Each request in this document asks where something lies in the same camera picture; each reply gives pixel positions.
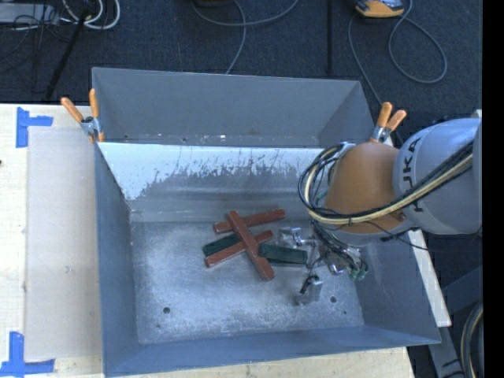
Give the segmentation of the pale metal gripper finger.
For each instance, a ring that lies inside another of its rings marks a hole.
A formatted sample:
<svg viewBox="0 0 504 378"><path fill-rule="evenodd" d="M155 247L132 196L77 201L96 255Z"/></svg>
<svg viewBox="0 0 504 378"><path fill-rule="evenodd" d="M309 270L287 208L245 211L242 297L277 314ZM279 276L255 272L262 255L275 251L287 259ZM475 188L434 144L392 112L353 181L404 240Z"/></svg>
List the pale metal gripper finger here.
<svg viewBox="0 0 504 378"><path fill-rule="evenodd" d="M304 238L299 227L284 227L278 231L278 244L291 249L307 249L316 245L313 238Z"/></svg>
<svg viewBox="0 0 504 378"><path fill-rule="evenodd" d="M318 302L321 296L323 280L316 274L307 276L302 286L295 296L295 303L298 305L306 305L312 302Z"/></svg>

